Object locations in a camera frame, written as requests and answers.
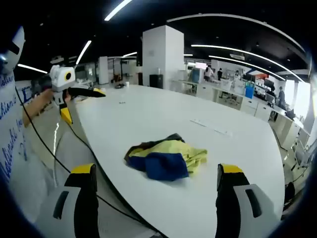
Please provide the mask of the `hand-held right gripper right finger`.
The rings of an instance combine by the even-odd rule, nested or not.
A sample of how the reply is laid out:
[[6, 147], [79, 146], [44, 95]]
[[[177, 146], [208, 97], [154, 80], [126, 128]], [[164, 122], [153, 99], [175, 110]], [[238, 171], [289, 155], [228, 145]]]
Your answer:
[[218, 164], [216, 238], [267, 238], [279, 219], [273, 202], [235, 165]]

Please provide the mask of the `person's left hand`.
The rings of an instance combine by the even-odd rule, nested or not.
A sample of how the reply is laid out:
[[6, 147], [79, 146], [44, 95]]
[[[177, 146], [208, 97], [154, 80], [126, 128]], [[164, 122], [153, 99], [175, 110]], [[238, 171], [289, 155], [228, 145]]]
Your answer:
[[39, 97], [40, 97], [41, 103], [45, 105], [53, 99], [53, 90], [46, 89], [39, 95]]

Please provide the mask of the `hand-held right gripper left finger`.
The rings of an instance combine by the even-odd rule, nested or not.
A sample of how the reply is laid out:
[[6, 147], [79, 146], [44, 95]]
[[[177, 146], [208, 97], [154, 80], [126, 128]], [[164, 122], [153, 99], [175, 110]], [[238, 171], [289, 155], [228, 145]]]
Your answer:
[[96, 165], [80, 165], [63, 186], [41, 205], [41, 234], [45, 238], [98, 238]]

